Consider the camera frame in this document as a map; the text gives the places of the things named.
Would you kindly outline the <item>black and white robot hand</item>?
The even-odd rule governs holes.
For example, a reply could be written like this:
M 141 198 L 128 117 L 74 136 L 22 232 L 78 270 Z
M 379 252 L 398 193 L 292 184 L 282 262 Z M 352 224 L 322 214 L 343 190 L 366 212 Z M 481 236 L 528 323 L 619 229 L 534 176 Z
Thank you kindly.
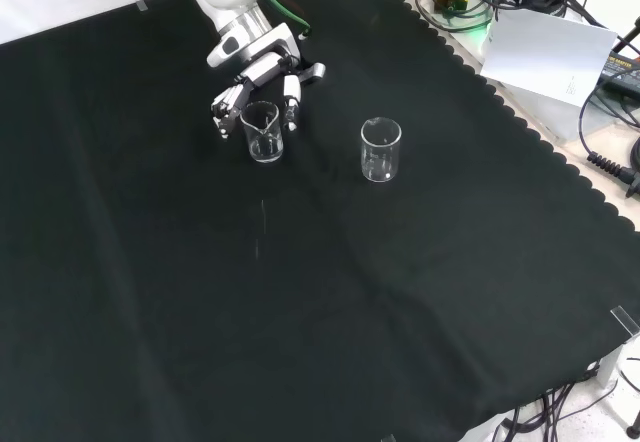
M 326 73 L 324 64 L 310 64 L 304 60 L 292 31 L 285 23 L 255 39 L 240 26 L 227 31 L 208 55 L 207 63 L 212 68 L 226 63 L 241 68 L 232 85 L 211 103 L 212 120 L 224 139 L 235 128 L 251 93 L 280 76 L 284 78 L 285 128 L 296 130 L 302 87 L 321 80 Z

